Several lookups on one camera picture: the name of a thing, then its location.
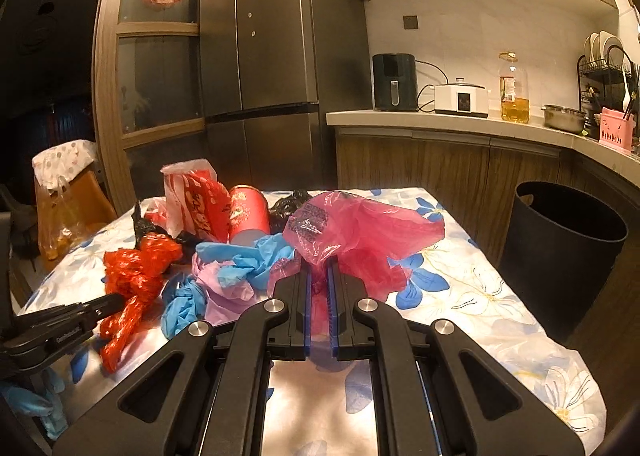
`yellow oil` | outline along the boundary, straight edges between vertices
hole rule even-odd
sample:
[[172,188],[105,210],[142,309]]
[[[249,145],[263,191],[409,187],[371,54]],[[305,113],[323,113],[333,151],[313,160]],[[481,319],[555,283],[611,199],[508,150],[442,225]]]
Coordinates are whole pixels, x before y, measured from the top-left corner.
[[515,102],[503,100],[500,103],[500,114],[503,120],[526,124],[529,122],[529,101],[518,97]]

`white countertop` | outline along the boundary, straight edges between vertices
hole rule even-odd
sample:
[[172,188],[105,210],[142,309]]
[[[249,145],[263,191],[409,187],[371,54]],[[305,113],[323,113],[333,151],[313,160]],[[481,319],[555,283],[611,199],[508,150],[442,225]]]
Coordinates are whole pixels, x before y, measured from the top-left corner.
[[469,132],[565,147],[591,158],[640,188],[640,157],[634,154],[622,154],[584,136],[546,128],[539,118],[532,118],[529,124],[516,124],[505,122],[499,115],[491,113],[489,118],[474,118],[418,112],[361,110],[327,113],[326,122],[329,126],[345,128],[409,128]]

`trash can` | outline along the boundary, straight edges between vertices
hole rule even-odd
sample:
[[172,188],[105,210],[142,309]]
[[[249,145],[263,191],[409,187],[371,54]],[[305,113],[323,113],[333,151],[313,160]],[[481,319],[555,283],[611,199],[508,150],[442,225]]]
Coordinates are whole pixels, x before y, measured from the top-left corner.
[[555,183],[516,187],[498,271],[553,340],[574,331],[604,286],[627,236],[593,196]]

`blue glove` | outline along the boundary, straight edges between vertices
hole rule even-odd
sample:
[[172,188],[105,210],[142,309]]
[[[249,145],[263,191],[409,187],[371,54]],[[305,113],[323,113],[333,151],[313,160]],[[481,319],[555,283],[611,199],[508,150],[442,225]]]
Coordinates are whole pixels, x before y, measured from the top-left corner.
[[68,427],[58,396],[64,391],[65,383],[51,368],[43,370],[42,381],[45,386],[44,396],[8,382],[0,382],[0,394],[14,413],[40,417],[47,436],[57,440]]
[[204,317],[207,297],[193,276],[176,274],[162,290],[164,312],[160,320],[162,334],[172,339],[185,327]]
[[226,243],[200,243],[196,253],[205,262],[232,261],[218,271],[218,282],[223,288],[247,280],[256,290],[266,290],[269,271],[280,259],[293,259],[294,249],[282,234],[263,236],[254,246],[227,245]]

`black plastic bag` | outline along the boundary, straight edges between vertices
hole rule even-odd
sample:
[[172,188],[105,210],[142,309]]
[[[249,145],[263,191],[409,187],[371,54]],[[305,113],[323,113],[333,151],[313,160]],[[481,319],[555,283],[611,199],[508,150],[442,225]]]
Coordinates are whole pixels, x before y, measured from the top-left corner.
[[145,220],[142,217],[142,211],[140,210],[139,201],[136,202],[136,206],[133,209],[131,219],[133,219],[133,231],[136,235],[136,249],[138,250],[140,249],[140,241],[149,232],[156,232],[157,234],[164,234],[165,236],[169,235],[169,233],[161,226],[156,225],[149,220]]
[[193,255],[196,253],[196,245],[202,243],[198,236],[183,230],[175,237],[175,242],[182,245],[182,259],[179,261],[184,264],[190,264]]
[[289,216],[311,200],[307,191],[295,190],[291,196],[281,198],[269,209],[269,227],[272,234],[283,232]]

